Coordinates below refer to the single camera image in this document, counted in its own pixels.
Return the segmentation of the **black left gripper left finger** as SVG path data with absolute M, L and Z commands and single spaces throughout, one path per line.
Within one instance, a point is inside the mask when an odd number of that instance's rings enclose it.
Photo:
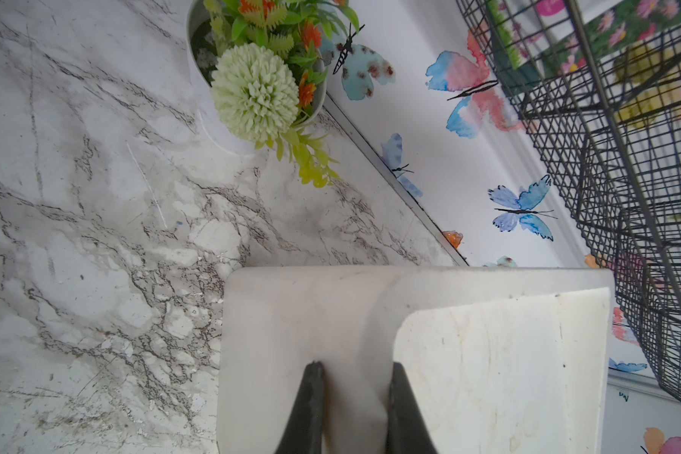
M 325 368 L 308 363 L 275 454 L 321 454 L 325 406 Z

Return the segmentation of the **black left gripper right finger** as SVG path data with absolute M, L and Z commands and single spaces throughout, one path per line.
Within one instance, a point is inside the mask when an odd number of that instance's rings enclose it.
M 436 454 L 404 366 L 393 364 L 388 409 L 386 452 Z

